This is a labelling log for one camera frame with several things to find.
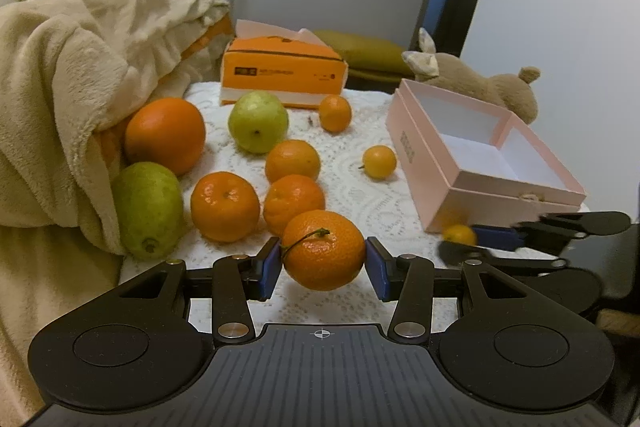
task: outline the green fruit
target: green fruit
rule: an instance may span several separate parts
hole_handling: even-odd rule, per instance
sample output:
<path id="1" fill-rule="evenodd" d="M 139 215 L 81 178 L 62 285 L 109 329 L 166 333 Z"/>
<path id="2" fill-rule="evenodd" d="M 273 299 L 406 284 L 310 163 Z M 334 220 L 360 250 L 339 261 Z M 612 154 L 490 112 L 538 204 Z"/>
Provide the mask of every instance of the green fruit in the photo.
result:
<path id="1" fill-rule="evenodd" d="M 228 126 L 239 147 L 253 154 L 265 154 L 287 134 L 289 115 L 274 94 L 252 91 L 236 102 Z"/>
<path id="2" fill-rule="evenodd" d="M 166 257 L 184 223 L 175 174 L 157 163 L 134 163 L 117 175 L 111 190 L 123 247 L 138 259 Z"/>

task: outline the stuffed animal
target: stuffed animal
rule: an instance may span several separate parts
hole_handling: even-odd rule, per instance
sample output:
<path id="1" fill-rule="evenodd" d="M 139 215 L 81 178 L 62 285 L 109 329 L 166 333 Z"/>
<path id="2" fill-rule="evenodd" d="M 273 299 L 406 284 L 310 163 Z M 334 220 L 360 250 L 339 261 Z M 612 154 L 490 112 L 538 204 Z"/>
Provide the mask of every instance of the stuffed animal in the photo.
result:
<path id="1" fill-rule="evenodd" d="M 459 58 L 436 53 L 433 39 L 424 29 L 420 30 L 420 49 L 422 52 L 402 53 L 415 73 L 415 80 L 506 107 L 527 124 L 538 116 L 538 103 L 529 86 L 540 76 L 538 68 L 527 67 L 517 75 L 496 74 L 486 78 Z"/>

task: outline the white tablecloth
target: white tablecloth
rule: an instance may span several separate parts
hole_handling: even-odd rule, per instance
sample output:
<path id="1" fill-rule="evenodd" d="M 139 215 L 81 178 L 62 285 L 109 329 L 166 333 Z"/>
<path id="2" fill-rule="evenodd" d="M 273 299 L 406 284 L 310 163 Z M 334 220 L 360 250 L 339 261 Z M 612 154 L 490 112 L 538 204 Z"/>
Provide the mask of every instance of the white tablecloth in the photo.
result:
<path id="1" fill-rule="evenodd" d="M 199 163 L 180 181 L 187 216 L 191 191 L 208 172 L 231 171 L 242 176 L 255 187 L 260 201 L 268 190 L 264 157 L 246 155 L 236 148 L 226 127 L 232 106 L 220 107 L 219 92 L 220 84 L 201 83 L 191 86 L 185 96 L 201 111 L 207 125 L 205 152 Z M 353 121 L 345 132 L 337 136 L 320 127 L 315 111 L 289 109 L 289 138 L 308 141 L 321 157 L 318 182 L 326 195 L 327 209 L 351 219 L 364 237 L 377 237 L 393 255 L 415 253 L 431 259 L 436 267 L 444 266 L 436 256 L 439 238 L 423 232 L 400 166 L 384 182 L 375 182 L 358 169 L 367 148 L 377 144 L 392 146 L 385 126 L 391 95 L 355 90 L 345 90 L 343 95 L 353 107 Z M 252 235 L 231 245 L 205 240 L 198 230 L 191 229 L 171 257 L 184 259 L 190 269 L 210 267 L 225 255 L 254 255 L 269 237 L 262 219 Z M 524 249 L 509 255 L 545 257 Z M 126 258 L 121 282 L 154 264 Z M 352 283 L 331 292 L 306 290 L 283 270 L 269 301 L 249 302 L 257 332 L 265 323 L 380 323 L 386 330 L 395 305 L 378 301 L 364 268 Z M 209 300 L 192 303 L 190 322 L 198 330 L 210 331 L 210 316 Z M 436 299 L 433 331 L 446 329 L 455 318 L 454 299 Z"/>

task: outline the metal screw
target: metal screw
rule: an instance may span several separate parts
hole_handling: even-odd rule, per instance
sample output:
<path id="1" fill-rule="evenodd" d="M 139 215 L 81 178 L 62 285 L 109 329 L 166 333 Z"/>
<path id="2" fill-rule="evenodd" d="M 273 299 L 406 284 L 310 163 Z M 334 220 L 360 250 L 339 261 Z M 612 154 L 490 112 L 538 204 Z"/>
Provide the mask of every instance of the metal screw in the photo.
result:
<path id="1" fill-rule="evenodd" d="M 239 339 L 249 332 L 246 324 L 240 322 L 228 322 L 218 328 L 218 334 L 227 339 Z"/>
<path id="2" fill-rule="evenodd" d="M 427 331 L 422 324 L 417 322 L 401 322 L 396 324 L 394 328 L 396 335 L 404 337 L 406 339 L 415 339 L 421 337 Z"/>

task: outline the pink box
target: pink box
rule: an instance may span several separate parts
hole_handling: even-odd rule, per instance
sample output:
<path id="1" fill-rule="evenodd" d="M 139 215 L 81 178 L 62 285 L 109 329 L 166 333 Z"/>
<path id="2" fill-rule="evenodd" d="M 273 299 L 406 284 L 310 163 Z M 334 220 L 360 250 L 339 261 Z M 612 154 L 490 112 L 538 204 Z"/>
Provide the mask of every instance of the pink box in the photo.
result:
<path id="1" fill-rule="evenodd" d="M 403 80 L 386 127 L 428 232 L 576 212 L 586 197 L 549 147 L 503 107 Z"/>

